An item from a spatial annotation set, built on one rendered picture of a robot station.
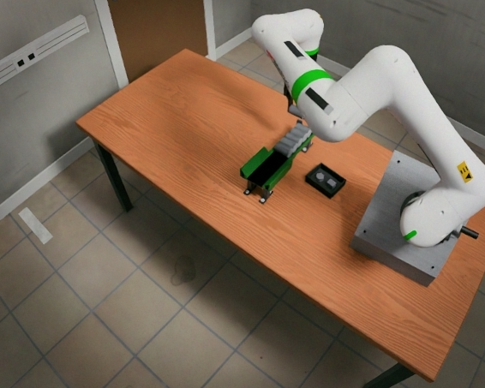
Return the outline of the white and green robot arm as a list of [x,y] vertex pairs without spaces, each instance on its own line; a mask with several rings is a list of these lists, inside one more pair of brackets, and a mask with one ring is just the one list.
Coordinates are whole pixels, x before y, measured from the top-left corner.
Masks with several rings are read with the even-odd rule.
[[422,149],[440,181],[401,206],[400,229],[409,244],[430,248],[454,239],[452,232],[477,239],[463,221],[485,207],[485,165],[450,124],[410,57],[396,46],[376,47],[336,82],[316,63],[323,28],[317,12],[301,9],[261,16],[251,35],[320,140],[346,140],[376,111],[388,110]]

